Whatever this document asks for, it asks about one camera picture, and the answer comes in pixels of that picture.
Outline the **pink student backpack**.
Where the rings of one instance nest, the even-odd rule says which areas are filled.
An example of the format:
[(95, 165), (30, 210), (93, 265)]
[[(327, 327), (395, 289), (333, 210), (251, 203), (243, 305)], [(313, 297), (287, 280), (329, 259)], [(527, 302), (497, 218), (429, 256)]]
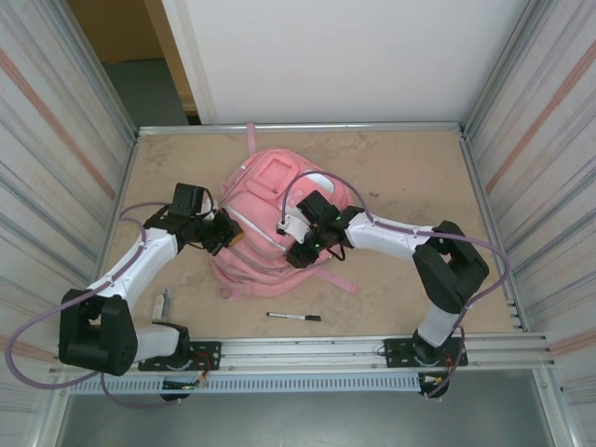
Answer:
[(244, 232), (240, 242), (221, 250), (211, 261), (222, 291), (232, 297), (277, 297), (316, 276), (355, 292), (355, 284), (325, 269), (332, 258), (326, 251), (307, 268), (291, 266), (286, 254), (295, 240), (277, 233), (277, 224), (286, 214), (307, 224), (296, 205), (313, 191), (340, 210), (352, 205), (348, 187), (319, 174), (318, 166), (288, 149), (258, 151), (252, 123), (247, 125), (247, 140), (250, 157), (220, 184), (220, 207)]

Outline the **black marker pen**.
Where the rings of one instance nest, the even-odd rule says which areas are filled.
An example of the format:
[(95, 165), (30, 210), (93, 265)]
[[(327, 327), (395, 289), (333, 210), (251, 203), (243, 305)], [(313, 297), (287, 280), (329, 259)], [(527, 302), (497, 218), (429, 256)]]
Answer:
[(266, 312), (266, 316), (269, 318), (296, 319), (296, 320), (315, 321), (315, 322), (322, 321), (322, 317), (318, 316), (318, 315), (297, 315), (297, 314), (282, 314), (282, 313)]

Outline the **brown wooden door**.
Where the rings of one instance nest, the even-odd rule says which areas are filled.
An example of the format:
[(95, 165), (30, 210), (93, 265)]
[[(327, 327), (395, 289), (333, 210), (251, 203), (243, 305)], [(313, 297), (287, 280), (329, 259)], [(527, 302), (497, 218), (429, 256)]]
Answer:
[(184, 111), (197, 113), (162, 0), (66, 0), (102, 62), (163, 59)]

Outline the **aluminium frame rail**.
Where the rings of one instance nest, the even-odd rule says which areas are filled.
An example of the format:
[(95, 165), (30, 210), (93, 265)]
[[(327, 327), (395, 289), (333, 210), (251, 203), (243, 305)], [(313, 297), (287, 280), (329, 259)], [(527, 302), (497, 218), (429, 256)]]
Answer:
[(115, 237), (115, 231), (118, 226), (120, 211), (123, 208), (123, 203), (124, 203), (124, 200), (125, 200), (125, 197), (127, 194), (129, 179), (130, 179), (133, 167), (134, 167), (136, 155), (139, 150), (140, 141), (141, 141), (141, 136), (138, 135), (136, 140), (134, 141), (134, 143), (132, 144), (132, 146), (130, 148), (130, 152), (129, 152), (129, 155), (127, 158), (127, 163), (125, 165), (125, 169), (122, 174), (121, 182), (120, 182), (120, 185), (116, 191), (116, 195), (115, 195), (115, 198), (114, 198), (114, 201), (112, 204), (111, 219), (110, 219), (110, 221), (105, 229), (104, 235), (103, 235), (103, 245), (102, 245), (102, 249), (100, 252), (99, 260), (97, 261), (96, 266), (95, 266), (93, 278), (91, 281), (91, 286), (86, 286), (84, 289), (84, 292), (87, 292), (88, 290), (94, 290), (95, 289), (94, 284), (109, 269), (108, 261), (109, 261), (109, 256), (110, 256), (112, 245), (113, 245), (113, 240)]
[[(350, 123), (257, 123), (253, 125), (257, 134), (262, 133), (329, 133), (369, 131), (459, 131), (461, 125), (452, 121), (406, 121), (406, 122), (350, 122)], [(216, 135), (244, 134), (246, 124), (140, 127), (140, 136), (157, 135)]]
[[(472, 151), (470, 149), (467, 134), (462, 129), (458, 130), (458, 142), (462, 152), (462, 156), (466, 164), (467, 173), (471, 181), (472, 189), (474, 191), (475, 198), (479, 205), (483, 225), (489, 242), (495, 247), (497, 247), (504, 254), (506, 254), (504, 244), (502, 243), (501, 237), (497, 230), (496, 222), (489, 203), (488, 193), (486, 192), (484, 186), (481, 183), (481, 178)], [(510, 259), (504, 261), (499, 254), (494, 254), (493, 257), (499, 274), (505, 277), (503, 279), (501, 288), (504, 291), (508, 304), (514, 307), (514, 314), (511, 317), (514, 321), (513, 327), (515, 330), (528, 332), (528, 327), (525, 321), (525, 312), (519, 301), (520, 296), (516, 280), (513, 275), (512, 263)]]

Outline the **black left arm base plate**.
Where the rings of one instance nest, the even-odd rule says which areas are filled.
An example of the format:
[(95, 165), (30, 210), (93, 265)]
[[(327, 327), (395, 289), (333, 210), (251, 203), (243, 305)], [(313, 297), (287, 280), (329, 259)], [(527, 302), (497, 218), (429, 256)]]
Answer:
[(186, 362), (175, 366), (171, 358), (152, 358), (140, 361), (142, 372), (205, 372), (218, 371), (222, 359), (222, 343), (216, 341), (191, 341), (190, 355)]

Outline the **long aluminium base rail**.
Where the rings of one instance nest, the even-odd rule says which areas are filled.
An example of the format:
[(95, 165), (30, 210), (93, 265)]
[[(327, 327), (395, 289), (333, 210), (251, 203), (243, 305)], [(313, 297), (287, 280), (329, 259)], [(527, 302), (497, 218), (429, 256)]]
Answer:
[[(224, 338), (210, 360), (213, 373), (365, 373), (387, 368), (386, 335), (342, 337)], [(533, 370), (555, 366), (539, 332), (471, 333), (458, 367)]]

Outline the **white door frame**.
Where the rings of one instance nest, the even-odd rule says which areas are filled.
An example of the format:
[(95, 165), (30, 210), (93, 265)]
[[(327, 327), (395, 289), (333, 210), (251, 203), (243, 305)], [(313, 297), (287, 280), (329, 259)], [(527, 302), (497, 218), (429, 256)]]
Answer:
[(220, 119), (190, 14), (189, 0), (162, 0), (162, 5), (201, 123), (203, 125), (219, 124)]

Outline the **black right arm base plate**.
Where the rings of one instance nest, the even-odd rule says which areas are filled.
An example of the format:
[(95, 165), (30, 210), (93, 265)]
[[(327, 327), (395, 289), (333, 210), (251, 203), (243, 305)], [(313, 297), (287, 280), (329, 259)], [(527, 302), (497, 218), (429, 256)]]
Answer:
[(459, 364), (468, 365), (460, 337), (451, 337), (438, 347), (413, 336), (388, 338), (377, 353), (385, 358), (387, 368), (448, 368), (454, 365), (459, 354), (462, 354)]

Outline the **aluminium frame post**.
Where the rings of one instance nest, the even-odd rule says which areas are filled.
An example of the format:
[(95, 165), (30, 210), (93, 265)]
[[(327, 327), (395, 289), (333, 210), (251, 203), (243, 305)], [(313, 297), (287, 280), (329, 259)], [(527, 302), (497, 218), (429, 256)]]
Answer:
[(460, 126), (464, 138), (470, 138), (481, 124), (509, 73), (529, 45), (536, 26), (554, 1), (556, 0), (527, 0), (467, 119)]

